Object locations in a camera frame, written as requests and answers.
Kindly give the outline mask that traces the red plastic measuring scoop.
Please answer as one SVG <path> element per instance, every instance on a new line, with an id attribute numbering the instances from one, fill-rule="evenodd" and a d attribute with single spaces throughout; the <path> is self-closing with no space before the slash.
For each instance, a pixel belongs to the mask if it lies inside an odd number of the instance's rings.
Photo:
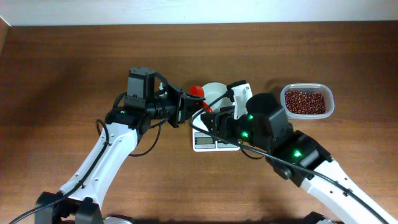
<path id="1" fill-rule="evenodd" d="M 205 91 L 201 86 L 193 85 L 190 89 L 190 94 L 193 96 L 199 96 L 204 98 L 205 97 Z M 206 102 L 200 103 L 201 109 L 204 109 L 208 106 Z"/>

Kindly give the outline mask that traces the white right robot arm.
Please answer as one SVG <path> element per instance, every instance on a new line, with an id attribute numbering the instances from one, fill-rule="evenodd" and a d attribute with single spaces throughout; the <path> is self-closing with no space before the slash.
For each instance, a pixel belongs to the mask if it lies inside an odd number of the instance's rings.
<path id="1" fill-rule="evenodd" d="M 254 95 L 243 107 L 238 118 L 233 106 L 202 113 L 204 133 L 264 156 L 275 173 L 314 196 L 344 223 L 397 223 L 320 143 L 293 129 L 272 94 Z"/>

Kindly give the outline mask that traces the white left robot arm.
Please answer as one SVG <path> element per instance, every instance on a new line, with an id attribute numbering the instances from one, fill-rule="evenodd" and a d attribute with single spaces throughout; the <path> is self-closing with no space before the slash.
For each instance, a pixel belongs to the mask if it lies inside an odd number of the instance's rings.
<path id="1" fill-rule="evenodd" d="M 99 139 L 71 179 L 53 194 L 43 192 L 36 202 L 35 223 L 132 223 L 127 217 L 104 218 L 101 207 L 114 177 L 125 159 L 133 154 L 154 119 L 158 126 L 177 127 L 197 112 L 205 94 L 199 86 L 189 93 L 171 84 L 159 91 L 148 88 L 137 95 L 129 87 L 114 102 L 105 120 L 97 120 Z"/>

